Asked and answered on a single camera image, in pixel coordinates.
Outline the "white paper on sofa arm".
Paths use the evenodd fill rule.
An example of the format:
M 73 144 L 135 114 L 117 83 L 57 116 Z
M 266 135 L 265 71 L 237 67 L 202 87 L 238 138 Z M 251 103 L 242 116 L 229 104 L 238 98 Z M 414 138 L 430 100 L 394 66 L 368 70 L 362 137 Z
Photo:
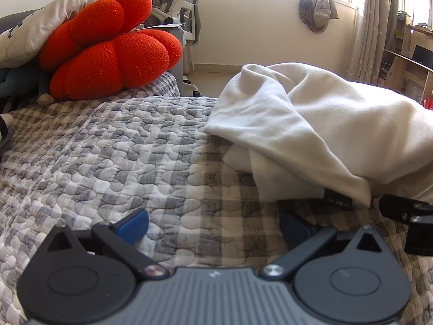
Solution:
M 159 25 L 155 25 L 155 26 L 145 27 L 145 29 L 173 29 L 173 28 L 180 28 L 180 29 L 182 29 L 183 26 L 184 26 L 184 24 L 182 24 L 182 23 L 177 23 L 177 24 L 159 24 Z

